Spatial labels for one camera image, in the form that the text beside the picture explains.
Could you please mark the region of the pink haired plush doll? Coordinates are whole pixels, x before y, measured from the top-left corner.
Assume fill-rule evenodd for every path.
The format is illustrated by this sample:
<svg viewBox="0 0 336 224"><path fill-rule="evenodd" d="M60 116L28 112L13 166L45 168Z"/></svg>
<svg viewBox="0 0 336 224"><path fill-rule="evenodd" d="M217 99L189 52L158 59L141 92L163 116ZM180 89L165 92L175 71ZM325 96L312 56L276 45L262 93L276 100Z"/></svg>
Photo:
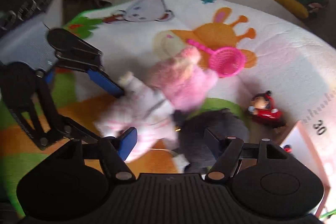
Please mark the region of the pink haired plush doll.
<svg viewBox="0 0 336 224"><path fill-rule="evenodd" d="M139 159L161 139L178 143L173 114L198 109L219 78L215 71L202 69L200 59L197 48L189 46L156 63L145 81L131 72L120 77L124 96L106 109L95 126L103 138L117 138L130 127L137 130L137 142L125 162Z"/></svg>

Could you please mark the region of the pink toy net scoop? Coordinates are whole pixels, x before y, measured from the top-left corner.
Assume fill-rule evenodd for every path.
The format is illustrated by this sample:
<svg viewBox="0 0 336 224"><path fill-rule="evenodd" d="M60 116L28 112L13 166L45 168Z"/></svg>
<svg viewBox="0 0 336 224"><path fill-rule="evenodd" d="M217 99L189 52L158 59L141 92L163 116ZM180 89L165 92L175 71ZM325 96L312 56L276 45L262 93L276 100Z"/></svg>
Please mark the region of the pink toy net scoop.
<svg viewBox="0 0 336 224"><path fill-rule="evenodd" d="M221 47L217 50L212 50L191 39L188 39L187 43L209 54L209 68L216 71L219 77L235 76L240 73L245 66L246 57L242 51L237 48Z"/></svg>

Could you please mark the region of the pink cardboard box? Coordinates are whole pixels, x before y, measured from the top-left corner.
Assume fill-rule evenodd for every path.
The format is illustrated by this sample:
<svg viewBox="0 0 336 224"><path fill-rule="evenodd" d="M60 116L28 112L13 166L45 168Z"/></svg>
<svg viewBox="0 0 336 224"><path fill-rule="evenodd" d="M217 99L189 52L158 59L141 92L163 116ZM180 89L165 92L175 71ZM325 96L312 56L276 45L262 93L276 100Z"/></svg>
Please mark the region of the pink cardboard box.
<svg viewBox="0 0 336 224"><path fill-rule="evenodd" d="M277 141L281 148L309 168L322 181L324 187L323 199L314 213L316 217L320 217L322 213L326 211L326 203L331 191L331 186L322 160L305 126L301 121L297 121L292 128L287 128L284 133L278 137Z"/></svg>

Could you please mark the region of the red dress girl figurine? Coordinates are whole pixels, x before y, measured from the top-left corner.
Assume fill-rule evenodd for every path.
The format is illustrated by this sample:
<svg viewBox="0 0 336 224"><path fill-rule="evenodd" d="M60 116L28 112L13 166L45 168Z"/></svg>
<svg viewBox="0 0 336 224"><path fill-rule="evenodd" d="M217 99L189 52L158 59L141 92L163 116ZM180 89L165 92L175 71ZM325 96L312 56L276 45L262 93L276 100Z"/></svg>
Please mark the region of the red dress girl figurine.
<svg viewBox="0 0 336 224"><path fill-rule="evenodd" d="M286 126L282 111L276 108L272 92L256 94L250 101L247 108L253 121L268 126L270 128L280 128Z"/></svg>

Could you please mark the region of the black plush toy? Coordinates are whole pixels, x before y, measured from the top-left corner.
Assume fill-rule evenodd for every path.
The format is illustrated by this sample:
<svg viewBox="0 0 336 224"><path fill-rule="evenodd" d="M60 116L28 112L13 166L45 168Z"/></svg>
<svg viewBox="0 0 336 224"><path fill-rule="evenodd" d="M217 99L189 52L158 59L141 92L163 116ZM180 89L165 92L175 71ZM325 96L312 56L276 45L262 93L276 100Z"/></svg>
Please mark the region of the black plush toy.
<svg viewBox="0 0 336 224"><path fill-rule="evenodd" d="M221 151L219 142L227 137L249 141L245 123L228 108L205 111L189 118L176 111L173 115L178 129L178 154L187 160L184 173L205 174Z"/></svg>

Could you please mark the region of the colourful children play mat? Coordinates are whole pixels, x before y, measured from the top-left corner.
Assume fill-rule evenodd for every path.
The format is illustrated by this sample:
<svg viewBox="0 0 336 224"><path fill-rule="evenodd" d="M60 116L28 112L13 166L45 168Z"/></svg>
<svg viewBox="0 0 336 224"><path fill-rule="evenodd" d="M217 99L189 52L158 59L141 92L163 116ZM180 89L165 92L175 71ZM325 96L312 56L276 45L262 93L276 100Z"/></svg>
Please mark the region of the colourful children play mat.
<svg viewBox="0 0 336 224"><path fill-rule="evenodd" d="M23 223L319 223L335 194L335 50L221 0L133 0L1 30L1 96L50 154Z"/></svg>

